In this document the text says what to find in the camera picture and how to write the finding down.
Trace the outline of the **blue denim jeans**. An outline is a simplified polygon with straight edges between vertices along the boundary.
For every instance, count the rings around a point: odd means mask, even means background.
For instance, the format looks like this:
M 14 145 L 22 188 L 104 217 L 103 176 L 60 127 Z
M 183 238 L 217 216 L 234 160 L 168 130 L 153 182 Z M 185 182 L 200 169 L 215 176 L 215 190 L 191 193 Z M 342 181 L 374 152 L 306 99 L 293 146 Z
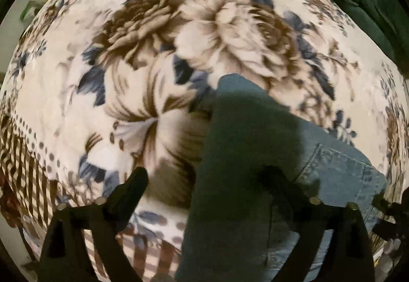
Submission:
M 367 229 L 385 176 L 355 147 L 292 115 L 237 74 L 220 78 L 198 167 L 177 281 L 270 281 L 299 238 L 267 191 L 283 171 L 307 197 L 356 203 Z

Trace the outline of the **floral bed blanket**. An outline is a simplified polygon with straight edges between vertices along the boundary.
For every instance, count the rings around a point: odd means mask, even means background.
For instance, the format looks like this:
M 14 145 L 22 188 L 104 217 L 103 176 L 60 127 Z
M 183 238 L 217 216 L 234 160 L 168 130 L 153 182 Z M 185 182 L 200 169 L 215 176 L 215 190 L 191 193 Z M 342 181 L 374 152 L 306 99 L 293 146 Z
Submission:
M 135 166 L 152 186 L 119 243 L 144 281 L 178 266 L 211 113 L 237 73 L 408 186 L 404 79 L 332 0 L 48 0 L 1 89 L 1 209 L 40 250 L 58 203 Z

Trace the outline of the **green and white container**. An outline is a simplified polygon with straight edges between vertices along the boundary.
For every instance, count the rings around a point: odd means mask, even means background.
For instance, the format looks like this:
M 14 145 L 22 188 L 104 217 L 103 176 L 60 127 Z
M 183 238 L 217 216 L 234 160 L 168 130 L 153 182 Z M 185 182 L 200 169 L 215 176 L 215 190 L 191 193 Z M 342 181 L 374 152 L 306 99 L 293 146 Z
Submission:
M 43 3 L 37 1 L 29 1 L 23 12 L 20 14 L 19 20 L 21 22 L 32 21 L 37 13 L 42 9 L 43 5 Z

